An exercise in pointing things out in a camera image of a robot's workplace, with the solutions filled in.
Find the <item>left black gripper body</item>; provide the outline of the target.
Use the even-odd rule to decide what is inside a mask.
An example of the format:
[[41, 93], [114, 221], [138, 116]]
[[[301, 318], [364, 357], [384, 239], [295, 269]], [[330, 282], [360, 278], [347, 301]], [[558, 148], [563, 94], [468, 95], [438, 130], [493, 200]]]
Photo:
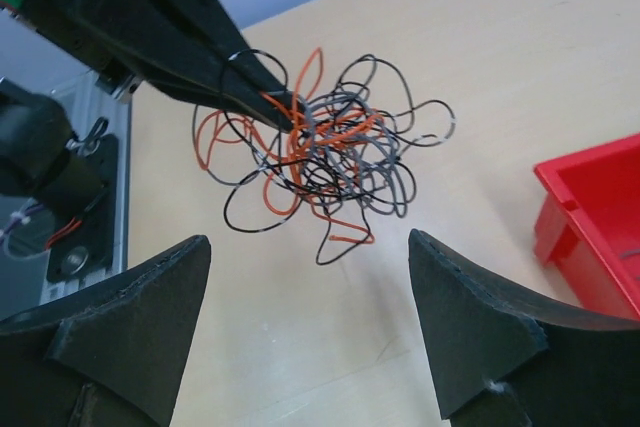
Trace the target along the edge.
[[96, 85], [112, 97], [130, 97], [142, 83], [116, 49], [82, 21], [77, 0], [1, 0], [9, 15], [97, 75]]

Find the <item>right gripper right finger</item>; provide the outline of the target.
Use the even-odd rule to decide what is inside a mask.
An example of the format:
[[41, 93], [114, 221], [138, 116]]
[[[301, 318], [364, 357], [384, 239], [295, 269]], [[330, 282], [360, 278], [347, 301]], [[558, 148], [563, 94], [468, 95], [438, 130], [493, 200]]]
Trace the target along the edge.
[[636, 426], [639, 324], [556, 301], [428, 233], [411, 286], [440, 416], [453, 426]]

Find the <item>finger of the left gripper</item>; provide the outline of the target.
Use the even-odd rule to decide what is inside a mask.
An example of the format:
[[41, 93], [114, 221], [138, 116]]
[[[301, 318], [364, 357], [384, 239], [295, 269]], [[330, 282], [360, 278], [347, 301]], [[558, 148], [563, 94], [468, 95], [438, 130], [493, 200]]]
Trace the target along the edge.
[[289, 131], [292, 95], [219, 0], [99, 0], [97, 25], [138, 76], [184, 102]]

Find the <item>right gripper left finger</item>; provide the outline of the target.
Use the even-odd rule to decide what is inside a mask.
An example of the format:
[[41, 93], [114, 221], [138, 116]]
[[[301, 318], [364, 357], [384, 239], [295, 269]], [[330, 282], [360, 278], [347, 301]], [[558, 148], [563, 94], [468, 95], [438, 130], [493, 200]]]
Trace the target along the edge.
[[169, 425], [210, 264], [195, 235], [2, 320], [2, 425]]

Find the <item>red plastic bin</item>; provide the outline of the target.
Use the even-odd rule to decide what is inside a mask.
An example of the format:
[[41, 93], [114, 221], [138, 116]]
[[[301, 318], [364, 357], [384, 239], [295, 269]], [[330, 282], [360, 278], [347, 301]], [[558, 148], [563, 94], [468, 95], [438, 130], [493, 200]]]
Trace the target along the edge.
[[534, 254], [582, 306], [639, 318], [639, 136], [539, 163], [544, 203]]

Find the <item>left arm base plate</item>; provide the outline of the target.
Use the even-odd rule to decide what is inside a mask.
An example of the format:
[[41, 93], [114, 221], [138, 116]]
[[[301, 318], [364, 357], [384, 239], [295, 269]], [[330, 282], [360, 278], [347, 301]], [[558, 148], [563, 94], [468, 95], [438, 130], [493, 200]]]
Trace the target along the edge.
[[129, 133], [112, 133], [100, 116], [65, 150], [69, 162], [55, 183], [56, 220], [45, 243], [51, 284], [86, 283], [123, 270], [126, 260]]

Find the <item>aluminium front rail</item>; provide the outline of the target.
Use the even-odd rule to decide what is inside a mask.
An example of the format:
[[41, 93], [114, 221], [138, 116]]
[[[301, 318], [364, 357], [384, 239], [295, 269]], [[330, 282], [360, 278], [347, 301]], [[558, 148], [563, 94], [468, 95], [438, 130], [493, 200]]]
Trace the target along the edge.
[[44, 92], [2, 78], [2, 317], [126, 269], [130, 133], [94, 74]]

